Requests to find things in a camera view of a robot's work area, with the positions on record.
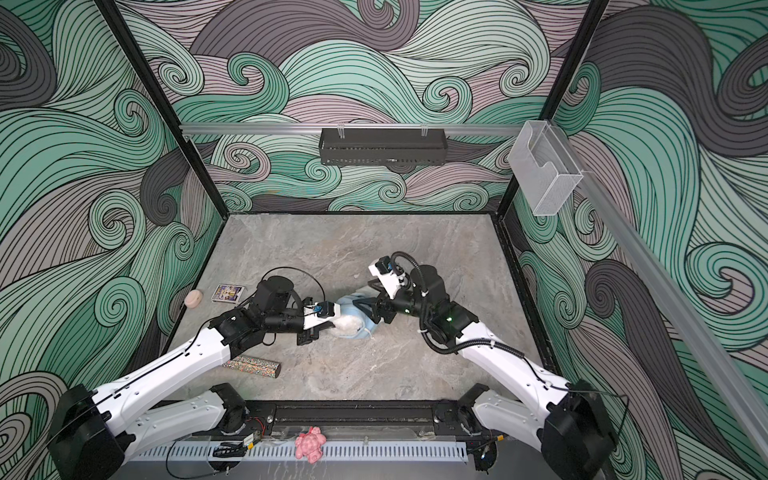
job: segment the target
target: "pink round object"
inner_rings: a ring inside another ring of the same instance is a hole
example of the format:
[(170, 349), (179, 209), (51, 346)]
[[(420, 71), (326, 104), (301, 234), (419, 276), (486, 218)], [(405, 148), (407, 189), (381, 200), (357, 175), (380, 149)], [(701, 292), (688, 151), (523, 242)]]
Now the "pink round object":
[(187, 308), (194, 308), (200, 305), (200, 302), (202, 300), (203, 300), (203, 292), (199, 290), (192, 290), (187, 294), (186, 297), (184, 297), (184, 305), (186, 305)]
[(320, 449), (326, 442), (326, 436), (320, 433), (319, 427), (310, 427), (309, 433), (300, 433), (296, 439), (296, 458), (301, 460), (306, 457), (310, 463), (317, 462), (323, 456), (323, 450)]

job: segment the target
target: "pink plush toy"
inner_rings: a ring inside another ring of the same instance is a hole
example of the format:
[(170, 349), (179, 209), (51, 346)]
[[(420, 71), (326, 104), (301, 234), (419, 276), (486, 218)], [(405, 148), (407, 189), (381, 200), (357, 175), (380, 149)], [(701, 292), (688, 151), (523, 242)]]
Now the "pink plush toy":
[(306, 457), (310, 463), (317, 462), (323, 456), (320, 446), (326, 442), (326, 436), (320, 433), (320, 427), (310, 427), (309, 433), (300, 433), (296, 439), (296, 458)]

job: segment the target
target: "patterned wall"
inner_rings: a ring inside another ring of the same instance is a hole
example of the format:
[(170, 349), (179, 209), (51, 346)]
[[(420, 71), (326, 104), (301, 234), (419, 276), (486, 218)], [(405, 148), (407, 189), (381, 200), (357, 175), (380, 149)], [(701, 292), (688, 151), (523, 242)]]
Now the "patterned wall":
[[(556, 121), (768, 400), (768, 2), (654, 0), (599, 25)], [(579, 190), (511, 220), (566, 376), (632, 397), (620, 478), (768, 478)], [(609, 399), (616, 424), (623, 412)]]
[(0, 1), (0, 477), (155, 358), (221, 219), (92, 0)]
[[(588, 0), (119, 3), (183, 122), (520, 124)], [(390, 169), (321, 165), (316, 136), (197, 141), (232, 210), (495, 210), (514, 139), (457, 137), (448, 165)]]

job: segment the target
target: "wire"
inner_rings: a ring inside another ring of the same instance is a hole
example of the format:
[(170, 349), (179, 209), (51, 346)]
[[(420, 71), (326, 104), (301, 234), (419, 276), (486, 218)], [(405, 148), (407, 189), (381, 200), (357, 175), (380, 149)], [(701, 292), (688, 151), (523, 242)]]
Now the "wire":
[(264, 435), (264, 433), (266, 433), (266, 427), (264, 426), (263, 422), (259, 417), (248, 417), (247, 419), (245, 419), (246, 422), (249, 420), (256, 420), (257, 422), (259, 422), (259, 425), (261, 425), (261, 435)]
[[(535, 368), (534, 368), (534, 366), (531, 364), (531, 362), (530, 362), (530, 361), (529, 361), (527, 358), (525, 358), (524, 356), (523, 356), (522, 358), (523, 358), (523, 360), (525, 360), (525, 362), (528, 364), (528, 368), (530, 368), (530, 369), (531, 369), (531, 371), (533, 372), (533, 375), (536, 377), (536, 379), (537, 379), (539, 382), (541, 382), (541, 383), (546, 383), (546, 382), (545, 382), (543, 379), (541, 379), (541, 377), (538, 375), (538, 373), (536, 373), (536, 369), (535, 369)], [(618, 429), (618, 432), (616, 432), (616, 436), (617, 436), (617, 438), (621, 436), (621, 431), (624, 429), (624, 420), (626, 420), (626, 419), (627, 419), (627, 413), (629, 412), (629, 403), (630, 403), (630, 398), (629, 398), (629, 395), (627, 395), (626, 393), (613, 393), (613, 392), (605, 392), (604, 390), (573, 390), (573, 389), (568, 389), (568, 388), (565, 388), (565, 389), (564, 389), (564, 388), (562, 388), (562, 387), (559, 387), (559, 386), (554, 386), (554, 385), (549, 385), (549, 386), (547, 386), (547, 387), (548, 387), (548, 388), (550, 388), (550, 389), (553, 389), (553, 390), (560, 390), (561, 392), (571, 392), (571, 393), (598, 393), (598, 394), (600, 394), (600, 395), (607, 395), (607, 396), (611, 396), (611, 397), (614, 397), (614, 398), (616, 398), (616, 399), (626, 399), (626, 400), (627, 400), (627, 403), (626, 403), (626, 404), (624, 404), (624, 413), (621, 415), (621, 423), (619, 423), (619, 429)]]
[(275, 340), (277, 340), (277, 334), (275, 332), (272, 332), (272, 335), (274, 335), (274, 337), (272, 338), (272, 343), (264, 343), (264, 341), (262, 340), (261, 344), (264, 345), (264, 346), (272, 346), (272, 345), (274, 345), (275, 344)]
[(397, 265), (397, 262), (395, 261), (397, 259), (397, 257), (402, 257), (402, 258), (408, 260), (411, 263), (411, 265), (413, 265), (413, 269), (416, 270), (416, 272), (419, 274), (419, 281), (421, 282), (422, 293), (426, 293), (427, 292), (427, 286), (425, 284), (424, 273), (422, 273), (422, 268), (419, 265), (419, 262), (417, 262), (415, 260), (415, 258), (411, 257), (406, 252), (401, 252), (399, 250), (396, 251), (395, 253), (393, 253), (392, 255), (390, 255), (389, 259), (390, 259), (390, 261), (393, 264)]
[(297, 272), (301, 272), (301, 273), (303, 273), (304, 275), (307, 275), (307, 276), (308, 276), (309, 278), (311, 278), (312, 280), (315, 280), (315, 283), (317, 283), (317, 286), (319, 286), (319, 287), (320, 287), (320, 291), (321, 291), (321, 292), (323, 292), (323, 302), (325, 302), (325, 301), (326, 301), (326, 290), (323, 288), (323, 285), (320, 283), (320, 281), (319, 281), (317, 278), (315, 278), (315, 277), (314, 277), (314, 276), (313, 276), (311, 273), (309, 273), (309, 272), (306, 272), (306, 271), (304, 271), (304, 270), (301, 270), (300, 268), (296, 268), (296, 267), (294, 267), (294, 266), (276, 266), (275, 268), (273, 268), (273, 269), (271, 269), (271, 270), (268, 270), (268, 271), (267, 271), (267, 272), (266, 272), (266, 273), (265, 273), (265, 274), (264, 274), (264, 275), (261, 277), (261, 281), (263, 282), (263, 281), (264, 281), (264, 279), (266, 278), (266, 276), (267, 276), (267, 275), (269, 275), (270, 273), (272, 273), (272, 272), (273, 272), (273, 271), (275, 271), (275, 270), (280, 270), (281, 268), (286, 268), (286, 269), (288, 269), (288, 270), (295, 270), (295, 271), (297, 271)]
[(176, 442), (178, 442), (178, 440), (174, 440), (174, 443), (171, 444), (170, 448), (168, 449), (168, 452), (165, 454), (165, 471), (168, 472), (168, 475), (172, 476), (173, 478), (178, 478), (179, 480), (194, 480), (196, 478), (212, 477), (212, 476), (216, 475), (217, 473), (221, 472), (221, 470), (214, 470), (213, 472), (205, 473), (205, 474), (202, 474), (202, 475), (195, 475), (193, 477), (180, 477), (178, 475), (175, 475), (170, 470), (170, 468), (168, 467), (168, 458), (170, 457), (170, 451), (173, 450), (174, 447), (176, 446)]
[[(93, 404), (92, 406), (89, 406), (88, 408), (86, 408), (86, 409), (85, 409), (85, 410), (83, 410), (82, 412), (78, 413), (78, 414), (77, 414), (77, 415), (76, 415), (76, 416), (75, 416), (75, 417), (74, 417), (72, 420), (70, 420), (69, 422), (67, 422), (67, 424), (66, 424), (66, 425), (64, 425), (63, 427), (61, 427), (61, 428), (58, 430), (58, 432), (56, 432), (54, 435), (51, 435), (51, 438), (49, 438), (49, 439), (48, 439), (48, 441), (45, 443), (45, 445), (43, 445), (43, 448), (42, 448), (42, 449), (43, 449), (43, 450), (45, 450), (45, 449), (46, 449), (46, 448), (47, 448), (47, 447), (48, 447), (48, 446), (51, 444), (51, 442), (53, 442), (53, 441), (56, 439), (56, 437), (58, 437), (58, 436), (59, 436), (59, 435), (60, 435), (60, 434), (61, 434), (61, 433), (62, 433), (64, 430), (66, 430), (67, 428), (69, 428), (69, 426), (70, 426), (70, 425), (72, 425), (72, 424), (73, 424), (75, 421), (77, 421), (79, 418), (81, 418), (81, 417), (82, 417), (83, 415), (85, 415), (86, 413), (89, 413), (91, 410), (95, 409), (96, 407), (98, 407), (98, 406), (99, 406), (99, 405), (101, 405), (102, 403), (106, 402), (107, 400), (109, 400), (109, 399), (112, 399), (112, 398), (115, 398), (116, 396), (119, 396), (119, 395), (120, 395), (120, 393), (119, 393), (119, 392), (120, 392), (121, 390), (125, 390), (126, 388), (128, 388), (129, 386), (131, 386), (131, 384), (132, 384), (132, 383), (136, 382), (136, 381), (137, 381), (137, 380), (139, 380), (139, 379), (142, 379), (142, 378), (144, 378), (145, 376), (149, 375), (150, 373), (154, 372), (155, 370), (159, 369), (160, 367), (162, 367), (162, 366), (166, 366), (168, 363), (170, 363), (170, 362), (173, 362), (175, 359), (177, 359), (177, 358), (179, 358), (180, 356), (182, 356), (183, 354), (185, 354), (185, 353), (186, 353), (186, 352), (187, 352), (187, 351), (188, 351), (188, 350), (189, 350), (189, 349), (192, 347), (192, 345), (194, 345), (195, 341), (197, 341), (197, 337), (200, 335), (200, 332), (202, 332), (202, 331), (203, 331), (203, 327), (204, 327), (204, 326), (205, 326), (205, 324), (206, 324), (206, 323), (208, 323), (208, 322), (210, 322), (210, 319), (206, 320), (205, 322), (203, 322), (203, 323), (200, 325), (200, 327), (197, 329), (197, 333), (195, 333), (195, 336), (194, 336), (194, 338), (192, 339), (192, 341), (190, 342), (190, 344), (189, 344), (189, 345), (187, 345), (187, 347), (186, 347), (186, 348), (185, 348), (183, 351), (179, 352), (179, 354), (178, 354), (178, 355), (176, 355), (176, 356), (174, 356), (173, 358), (171, 358), (171, 359), (168, 359), (168, 360), (166, 360), (165, 362), (162, 362), (160, 365), (158, 365), (158, 366), (155, 366), (154, 368), (152, 368), (152, 369), (150, 369), (150, 370), (148, 370), (148, 371), (146, 371), (146, 372), (142, 373), (141, 375), (139, 375), (139, 376), (138, 376), (138, 377), (136, 377), (135, 379), (132, 379), (130, 382), (126, 383), (125, 385), (123, 385), (123, 386), (122, 386), (122, 387), (120, 387), (119, 389), (116, 389), (114, 392), (112, 392), (112, 393), (110, 393), (109, 395), (105, 396), (103, 399), (99, 400), (98, 402), (96, 402), (96, 403), (95, 403), (95, 404)], [(30, 466), (30, 467), (29, 467), (29, 471), (27, 471), (27, 476), (29, 476), (29, 474), (31, 474), (31, 473), (32, 473), (32, 469), (33, 469), (34, 467), (35, 467), (34, 465), (32, 465), (32, 466)]]
[[(413, 264), (413, 267), (419, 273), (419, 276), (422, 275), (422, 271), (419, 268), (419, 264), (416, 262), (416, 260), (414, 260), (413, 257), (411, 257), (410, 255), (408, 255), (407, 253), (404, 253), (404, 252), (395, 252), (391, 256), (391, 259), (392, 259), (393, 263), (394, 263), (396, 257), (403, 257), (406, 260), (408, 260), (410, 263)], [(523, 352), (521, 352), (520, 350), (514, 349), (514, 348), (510, 347), (509, 345), (505, 345), (504, 343), (497, 342), (497, 341), (491, 340), (491, 339), (471, 339), (471, 340), (467, 340), (466, 342), (459, 343), (458, 345), (455, 345), (455, 346), (452, 346), (452, 347), (449, 347), (449, 348), (446, 348), (446, 349), (440, 348), (437, 345), (435, 345), (429, 339), (429, 336), (427, 335), (427, 332), (426, 332), (426, 330), (427, 330), (426, 329), (426, 312), (425, 311), (426, 311), (426, 297), (422, 296), (422, 308), (421, 308), (421, 311), (419, 312), (419, 330), (421, 331), (422, 338), (426, 342), (427, 346), (429, 346), (429, 348), (432, 349), (434, 352), (437, 352), (437, 353), (439, 353), (441, 355), (450, 355), (451, 353), (456, 353), (459, 350), (463, 350), (463, 349), (469, 348), (470, 346), (490, 346), (491, 348), (500, 349), (502, 352), (507, 352), (507, 353), (510, 353), (510, 354), (518, 357), (519, 359), (523, 359), (528, 364), (528, 368), (531, 369), (531, 371), (533, 372), (533, 374), (536, 377), (536, 379), (539, 382), (545, 384), (545, 388), (551, 388), (551, 389), (554, 389), (554, 390), (560, 390), (562, 392), (571, 392), (571, 393), (597, 393), (597, 394), (600, 394), (600, 395), (611, 396), (611, 397), (614, 397), (614, 398), (617, 398), (617, 399), (626, 399), (627, 402), (624, 405), (624, 413), (621, 415), (621, 423), (619, 424), (619, 429), (618, 429), (618, 432), (616, 433), (617, 438), (621, 436), (621, 431), (624, 428), (624, 421), (627, 419), (627, 414), (629, 412), (629, 404), (630, 404), (629, 395), (627, 395), (625, 393), (619, 394), (619, 393), (613, 393), (613, 392), (605, 392), (603, 390), (573, 390), (573, 389), (569, 389), (569, 388), (562, 388), (562, 387), (554, 386), (552, 384), (546, 385), (547, 382), (545, 382), (538, 375), (538, 373), (536, 372), (536, 369), (531, 364), (531, 362), (525, 357), (525, 354)]]

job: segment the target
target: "transparent plastic box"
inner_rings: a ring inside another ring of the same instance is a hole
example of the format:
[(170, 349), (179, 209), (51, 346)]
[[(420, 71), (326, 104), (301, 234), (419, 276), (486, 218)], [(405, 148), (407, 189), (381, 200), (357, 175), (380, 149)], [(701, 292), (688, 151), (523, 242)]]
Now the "transparent plastic box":
[(557, 215), (583, 177), (565, 132), (548, 121), (526, 121), (507, 159), (537, 217)]

